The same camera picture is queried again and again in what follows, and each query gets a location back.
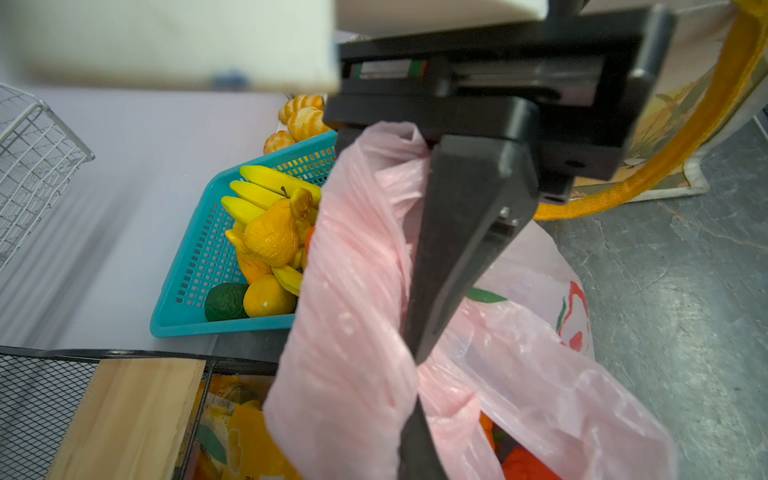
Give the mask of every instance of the wooden board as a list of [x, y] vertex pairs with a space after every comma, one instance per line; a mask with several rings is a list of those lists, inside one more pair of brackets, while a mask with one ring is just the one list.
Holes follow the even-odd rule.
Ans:
[[205, 362], [102, 360], [48, 480], [168, 480]]

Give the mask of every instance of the bread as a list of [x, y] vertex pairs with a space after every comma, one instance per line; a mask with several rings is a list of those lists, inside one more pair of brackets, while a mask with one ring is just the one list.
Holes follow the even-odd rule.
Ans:
[[290, 147], [295, 144], [296, 141], [285, 130], [279, 131], [276, 134], [271, 134], [264, 142], [264, 154], [271, 154], [274, 151], [282, 150], [285, 147]]
[[326, 102], [323, 100], [322, 95], [297, 95], [295, 98], [288, 100], [286, 106], [280, 110], [277, 116], [280, 117], [280, 121], [284, 124], [288, 124], [288, 119], [304, 107], [314, 107], [318, 110], [323, 110], [326, 107]]
[[330, 131], [323, 123], [323, 111], [314, 107], [304, 107], [288, 119], [288, 131], [296, 141], [306, 140]]

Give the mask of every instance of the green avocado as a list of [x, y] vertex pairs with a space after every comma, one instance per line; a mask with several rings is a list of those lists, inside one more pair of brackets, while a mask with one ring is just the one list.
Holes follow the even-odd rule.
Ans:
[[210, 289], [205, 299], [205, 318], [209, 322], [248, 318], [243, 308], [243, 298], [248, 285], [222, 283]]

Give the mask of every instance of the plastic bag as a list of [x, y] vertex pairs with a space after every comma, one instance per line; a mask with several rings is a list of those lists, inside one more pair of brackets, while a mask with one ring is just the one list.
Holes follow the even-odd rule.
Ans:
[[564, 480], [675, 478], [664, 427], [577, 353], [591, 345], [583, 293], [534, 223], [478, 282], [509, 301], [463, 301], [416, 368], [399, 327], [428, 168], [414, 125], [381, 123], [323, 187], [296, 322], [263, 409], [281, 451], [312, 480], [394, 479], [418, 391], [451, 480], [502, 478], [480, 409]]

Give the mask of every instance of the gray countertop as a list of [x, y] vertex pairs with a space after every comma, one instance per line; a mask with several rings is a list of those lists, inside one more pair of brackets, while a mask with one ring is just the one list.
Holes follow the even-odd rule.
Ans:
[[[703, 161], [711, 191], [544, 224], [582, 278], [595, 355], [665, 424], [680, 478], [768, 475], [768, 143], [753, 123]], [[287, 331], [219, 335], [276, 362]]]

